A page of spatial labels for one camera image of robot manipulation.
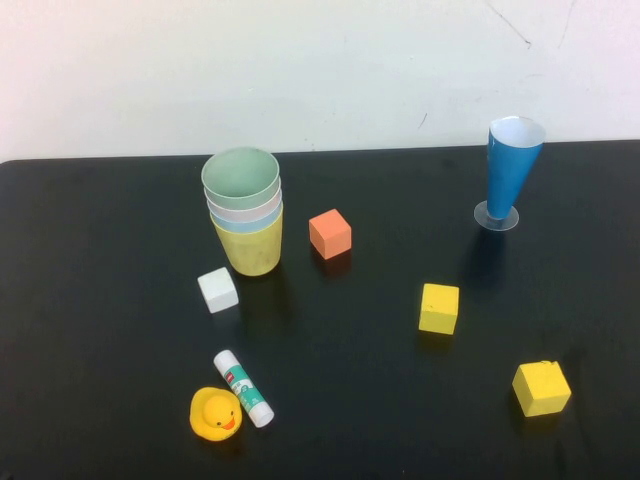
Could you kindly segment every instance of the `mint green cup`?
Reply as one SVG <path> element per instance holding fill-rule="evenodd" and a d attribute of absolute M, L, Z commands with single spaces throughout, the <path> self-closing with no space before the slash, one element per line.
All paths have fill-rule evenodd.
<path fill-rule="evenodd" d="M 248 210 L 268 202 L 278 191 L 280 166 L 269 152 L 240 147 L 220 152 L 202 167 L 207 198 L 230 210 Z"/>

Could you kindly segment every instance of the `toy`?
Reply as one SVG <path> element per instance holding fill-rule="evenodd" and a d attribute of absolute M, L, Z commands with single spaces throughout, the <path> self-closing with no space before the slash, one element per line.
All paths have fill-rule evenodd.
<path fill-rule="evenodd" d="M 236 396 L 219 388 L 204 387 L 191 400 L 189 423 L 196 435 L 219 442 L 238 431 L 242 409 Z"/>
<path fill-rule="evenodd" d="M 525 417 L 560 412 L 571 396 L 558 362 L 520 365 L 513 378 L 513 390 Z"/>
<path fill-rule="evenodd" d="M 426 332 L 453 335 L 458 319 L 459 294 L 458 287 L 425 283 L 418 328 Z"/>
<path fill-rule="evenodd" d="M 351 248 L 351 227 L 335 208 L 309 220 L 309 237 L 325 260 Z"/>
<path fill-rule="evenodd" d="M 210 313 L 238 304 L 238 292 L 225 267 L 199 277 L 198 284 Z"/>

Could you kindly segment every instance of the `glue stick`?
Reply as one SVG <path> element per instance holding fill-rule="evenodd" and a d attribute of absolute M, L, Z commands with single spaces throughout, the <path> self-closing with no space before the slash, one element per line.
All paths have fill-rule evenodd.
<path fill-rule="evenodd" d="M 236 356 L 231 350 L 223 350 L 213 359 L 220 375 L 225 379 L 229 388 L 238 397 L 242 407 L 249 414 L 253 424 L 262 428 L 273 420 L 274 413 L 262 395 L 255 387 L 249 375 L 246 374 Z"/>

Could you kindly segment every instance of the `plastic cup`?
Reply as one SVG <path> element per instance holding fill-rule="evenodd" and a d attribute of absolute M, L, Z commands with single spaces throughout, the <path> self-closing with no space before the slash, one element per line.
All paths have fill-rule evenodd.
<path fill-rule="evenodd" d="M 207 198 L 222 208 L 248 210 L 268 202 L 280 188 L 280 166 L 268 152 L 241 147 L 218 153 L 202 167 Z"/>
<path fill-rule="evenodd" d="M 215 213 L 211 213 L 211 220 L 220 228 L 224 228 L 231 233 L 254 233 L 267 228 L 275 222 L 281 211 L 282 201 L 267 215 L 253 222 L 230 222 L 218 217 Z"/>
<path fill-rule="evenodd" d="M 222 248 L 238 273 L 257 277 L 275 268 L 280 261 L 283 213 L 284 210 L 280 209 L 275 222 L 254 233 L 229 232 L 212 221 Z"/>
<path fill-rule="evenodd" d="M 488 200 L 475 210 L 476 221 L 489 230 L 504 231 L 518 224 L 513 207 L 545 139 L 544 128 L 529 118 L 506 117 L 491 122 Z"/>
<path fill-rule="evenodd" d="M 207 199 L 207 205 L 209 211 L 216 217 L 228 222 L 255 222 L 272 212 L 282 200 L 282 190 L 278 188 L 278 191 L 273 197 L 271 197 L 267 203 L 264 203 L 256 208 L 250 208 L 249 210 L 229 210 L 228 208 L 222 208 L 216 205 L 211 200 Z"/>

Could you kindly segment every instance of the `glue stick label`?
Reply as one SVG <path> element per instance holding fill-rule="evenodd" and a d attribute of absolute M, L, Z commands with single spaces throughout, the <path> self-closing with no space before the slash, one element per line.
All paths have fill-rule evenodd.
<path fill-rule="evenodd" d="M 227 373 L 224 374 L 224 379 L 247 413 L 260 402 L 264 402 L 264 398 L 262 398 L 262 395 L 260 395 L 260 392 L 253 385 L 253 382 L 249 380 L 249 376 L 240 365 L 227 370 Z"/>

